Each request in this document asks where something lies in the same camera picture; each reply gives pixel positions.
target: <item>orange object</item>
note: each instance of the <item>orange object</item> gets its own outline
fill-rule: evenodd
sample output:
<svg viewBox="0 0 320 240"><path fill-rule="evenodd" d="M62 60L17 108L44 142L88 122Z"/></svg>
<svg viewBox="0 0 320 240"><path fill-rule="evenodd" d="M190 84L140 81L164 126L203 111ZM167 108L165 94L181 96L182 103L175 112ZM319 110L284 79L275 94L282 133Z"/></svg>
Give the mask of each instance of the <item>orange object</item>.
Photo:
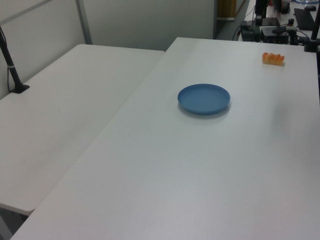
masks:
<svg viewBox="0 0 320 240"><path fill-rule="evenodd" d="M264 52L262 54L262 62L264 64L271 64L282 66L284 64L285 56L281 56L280 54L274 55L273 53Z"/></svg>

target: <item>floor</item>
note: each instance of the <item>floor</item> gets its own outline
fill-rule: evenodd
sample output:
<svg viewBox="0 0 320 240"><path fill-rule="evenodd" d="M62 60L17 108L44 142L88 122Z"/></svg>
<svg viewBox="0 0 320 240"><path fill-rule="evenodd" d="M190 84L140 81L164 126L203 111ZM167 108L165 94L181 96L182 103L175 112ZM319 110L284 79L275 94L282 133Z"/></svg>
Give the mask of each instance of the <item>floor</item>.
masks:
<svg viewBox="0 0 320 240"><path fill-rule="evenodd" d="M241 7L239 13L233 21L221 21L218 20L216 23L216 39L218 40L232 40L232 37L240 26L241 21L245 19L247 8L249 5L249 0L245 0L243 6Z"/></svg>
<svg viewBox="0 0 320 240"><path fill-rule="evenodd" d="M248 4L249 0L245 0L234 21L217 21L216 39L232 40L237 27L245 18ZM26 216L0 208L0 240L9 240L26 219Z"/></svg>

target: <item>white tabletop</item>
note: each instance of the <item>white tabletop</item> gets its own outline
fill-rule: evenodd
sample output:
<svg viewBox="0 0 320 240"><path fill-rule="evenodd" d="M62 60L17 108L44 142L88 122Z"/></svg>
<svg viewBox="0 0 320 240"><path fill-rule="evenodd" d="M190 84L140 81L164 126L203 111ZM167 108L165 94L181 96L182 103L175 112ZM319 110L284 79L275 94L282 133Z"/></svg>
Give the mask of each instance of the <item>white tabletop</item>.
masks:
<svg viewBox="0 0 320 240"><path fill-rule="evenodd" d="M252 20L252 16L254 14L254 11L252 11L250 13L250 11L253 9L253 7L256 5L256 0L250 0L249 4L248 4L248 8L246 10L246 14L248 15L245 17L245 21L251 21ZM296 3L294 1L290 2L290 12L286 13L286 14L281 14L279 12L275 12L275 8L273 6L268 6L267 11L266 11L266 17L267 18L278 18L280 24L287 24L289 19L294 19L294 26L297 26L297 20L296 17L294 16L295 11L294 9L304 9L306 6L316 6L316 11L311 11L311 15L313 17L313 20L316 19L316 15L317 15L317 11L318 11L318 7L319 7L319 3L316 4L301 4L301 3ZM311 34L312 31L306 31L306 30L299 30L303 33L305 33L309 38L311 38ZM304 37L305 35L303 35L300 32L297 32L298 36L302 36Z"/></svg>
<svg viewBox="0 0 320 240"><path fill-rule="evenodd" d="M317 239L317 76L300 47L178 38L12 240ZM198 83L229 111L181 110Z"/></svg>
<svg viewBox="0 0 320 240"><path fill-rule="evenodd" d="M29 215L164 52L78 45L0 101L0 207Z"/></svg>

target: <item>white wall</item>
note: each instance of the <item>white wall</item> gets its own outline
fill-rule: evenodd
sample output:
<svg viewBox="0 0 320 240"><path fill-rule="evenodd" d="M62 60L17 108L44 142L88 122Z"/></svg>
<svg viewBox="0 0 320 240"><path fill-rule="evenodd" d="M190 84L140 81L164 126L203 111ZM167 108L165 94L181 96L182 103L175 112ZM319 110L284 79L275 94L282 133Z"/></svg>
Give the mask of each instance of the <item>white wall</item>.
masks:
<svg viewBox="0 0 320 240"><path fill-rule="evenodd" d="M44 0L0 0L0 22L32 8Z"/></svg>
<svg viewBox="0 0 320 240"><path fill-rule="evenodd" d="M92 43L167 50L177 37L212 39L215 0L81 0Z"/></svg>
<svg viewBox="0 0 320 240"><path fill-rule="evenodd" d="M22 4L23 1L14 0L18 10L11 13L21 11L22 6L30 7L31 2L32 4L39 2L39 0L27 1L29 4L24 5L26 3ZM49 1L1 27L23 83L76 45L85 43L75 0ZM0 99L7 94L7 64L0 53Z"/></svg>

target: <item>stand base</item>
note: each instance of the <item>stand base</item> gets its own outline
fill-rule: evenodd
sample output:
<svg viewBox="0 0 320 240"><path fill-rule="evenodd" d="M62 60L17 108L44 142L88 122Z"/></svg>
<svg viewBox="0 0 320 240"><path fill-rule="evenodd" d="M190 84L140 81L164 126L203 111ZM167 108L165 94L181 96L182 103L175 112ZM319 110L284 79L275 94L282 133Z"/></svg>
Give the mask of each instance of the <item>stand base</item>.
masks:
<svg viewBox="0 0 320 240"><path fill-rule="evenodd" d="M28 88L30 88L30 86L28 86L28 85L23 85L23 89L16 90L16 89L14 88L14 89L11 90L11 93L21 94L21 93L23 93L25 90L27 90Z"/></svg>
<svg viewBox="0 0 320 240"><path fill-rule="evenodd" d="M304 45L304 51L308 53L317 53L318 52L318 44L316 42L308 42Z"/></svg>

